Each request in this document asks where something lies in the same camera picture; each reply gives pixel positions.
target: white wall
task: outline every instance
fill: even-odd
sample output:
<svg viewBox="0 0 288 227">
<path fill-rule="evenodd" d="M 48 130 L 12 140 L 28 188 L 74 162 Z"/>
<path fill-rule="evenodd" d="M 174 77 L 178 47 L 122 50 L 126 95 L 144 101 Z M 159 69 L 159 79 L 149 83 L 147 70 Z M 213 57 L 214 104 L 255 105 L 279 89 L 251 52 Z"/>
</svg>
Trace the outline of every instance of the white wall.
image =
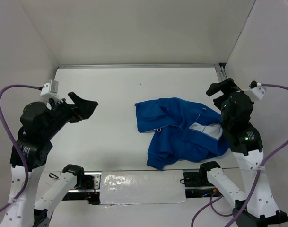
<svg viewBox="0 0 288 227">
<path fill-rule="evenodd" d="M 56 67 L 57 62 L 17 1 L 0 0 L 0 90 L 16 83 L 41 86 L 54 77 Z M 21 126 L 23 107 L 38 99 L 37 91 L 25 88 L 4 94 L 2 109 L 14 135 Z M 11 146 L 0 123 L 0 206 L 8 201 Z"/>
<path fill-rule="evenodd" d="M 254 0 L 19 0 L 60 64 L 227 62 Z"/>
<path fill-rule="evenodd" d="M 228 60 L 226 73 L 245 88 L 254 79 L 288 87 L 288 0 L 257 0 Z M 288 91 L 268 88 L 252 123 L 265 154 L 288 138 Z M 274 198 L 288 213 L 288 146 L 266 164 Z"/>
</svg>

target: white lining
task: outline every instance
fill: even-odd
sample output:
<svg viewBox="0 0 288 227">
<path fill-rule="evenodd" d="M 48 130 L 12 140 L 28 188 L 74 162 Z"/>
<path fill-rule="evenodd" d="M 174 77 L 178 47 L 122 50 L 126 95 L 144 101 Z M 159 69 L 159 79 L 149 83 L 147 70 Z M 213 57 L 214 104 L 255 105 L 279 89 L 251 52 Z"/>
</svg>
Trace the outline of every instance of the white lining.
<svg viewBox="0 0 288 227">
<path fill-rule="evenodd" d="M 200 125 L 198 123 L 194 123 L 189 127 L 189 129 L 200 131 L 201 133 L 204 133 L 216 140 L 219 140 L 223 134 L 223 129 L 219 123 L 210 125 Z"/>
</svg>

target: blue hoodie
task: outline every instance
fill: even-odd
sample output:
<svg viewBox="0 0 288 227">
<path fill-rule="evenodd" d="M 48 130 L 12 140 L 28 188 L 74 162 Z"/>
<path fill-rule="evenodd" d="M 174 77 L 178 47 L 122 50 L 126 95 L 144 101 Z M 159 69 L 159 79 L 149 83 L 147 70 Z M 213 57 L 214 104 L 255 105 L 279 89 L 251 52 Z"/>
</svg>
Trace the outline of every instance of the blue hoodie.
<svg viewBox="0 0 288 227">
<path fill-rule="evenodd" d="M 135 106 L 139 132 L 156 130 L 148 166 L 162 170 L 179 159 L 200 162 L 221 156 L 229 148 L 222 136 L 220 114 L 204 104 L 160 98 Z"/>
</svg>

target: white table surface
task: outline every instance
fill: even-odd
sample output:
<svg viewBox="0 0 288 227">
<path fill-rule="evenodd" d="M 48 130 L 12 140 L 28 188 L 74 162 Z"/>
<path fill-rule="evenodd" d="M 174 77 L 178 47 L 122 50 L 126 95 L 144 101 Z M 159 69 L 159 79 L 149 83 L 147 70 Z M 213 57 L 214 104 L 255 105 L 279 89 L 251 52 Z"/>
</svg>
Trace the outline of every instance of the white table surface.
<svg viewBox="0 0 288 227">
<path fill-rule="evenodd" d="M 66 124 L 52 139 L 46 172 L 76 164 L 86 171 L 153 170 L 146 165 L 153 133 L 139 133 L 134 104 L 178 97 L 219 112 L 205 92 L 218 82 L 214 68 L 59 69 L 58 94 L 75 92 L 99 106 L 90 119 Z M 231 152 L 216 160 L 222 168 L 238 167 Z M 197 169 L 200 163 L 178 161 L 164 169 Z"/>
<path fill-rule="evenodd" d="M 50 227 L 190 227 L 194 214 L 209 202 L 209 198 L 188 199 L 175 204 L 88 205 L 86 201 L 62 201 L 55 210 Z M 231 212 L 226 200 L 215 208 Z M 223 227 L 231 217 L 221 217 L 211 207 L 194 222 L 195 227 Z"/>
</svg>

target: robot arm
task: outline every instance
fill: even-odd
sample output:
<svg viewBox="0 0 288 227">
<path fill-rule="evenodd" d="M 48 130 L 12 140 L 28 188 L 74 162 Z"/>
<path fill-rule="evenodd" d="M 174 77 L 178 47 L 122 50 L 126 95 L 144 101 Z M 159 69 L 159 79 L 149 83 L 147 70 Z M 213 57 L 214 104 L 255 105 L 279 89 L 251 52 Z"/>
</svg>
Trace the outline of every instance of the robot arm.
<svg viewBox="0 0 288 227">
<path fill-rule="evenodd" d="M 247 209 L 236 223 L 240 227 L 267 226 L 288 220 L 286 213 L 279 210 L 272 196 L 263 160 L 263 145 L 259 132 L 250 123 L 253 101 L 261 100 L 266 89 L 253 81 L 250 90 L 241 90 L 232 79 L 212 84 L 208 96 L 222 91 L 223 95 L 213 100 L 221 110 L 223 134 L 241 170 L 245 193 L 229 180 L 216 162 L 201 165 L 203 178 L 215 185 L 233 208 L 235 215 L 242 206 L 254 183 L 257 170 L 260 179 L 247 205 Z"/>
<path fill-rule="evenodd" d="M 20 118 L 22 128 L 18 132 L 17 144 L 27 162 L 28 184 L 17 200 L 15 196 L 21 190 L 25 169 L 15 148 L 12 148 L 12 184 L 9 203 L 1 227 L 40 227 L 48 226 L 51 215 L 68 190 L 79 187 L 84 177 L 84 169 L 68 165 L 54 186 L 35 203 L 37 187 L 44 170 L 47 155 L 52 149 L 51 138 L 68 122 L 76 123 L 88 119 L 98 103 L 81 99 L 75 93 L 68 96 L 74 104 L 66 103 L 57 95 L 58 82 L 51 80 L 44 84 L 41 97 L 48 100 L 51 109 L 43 102 L 28 104 Z"/>
</svg>

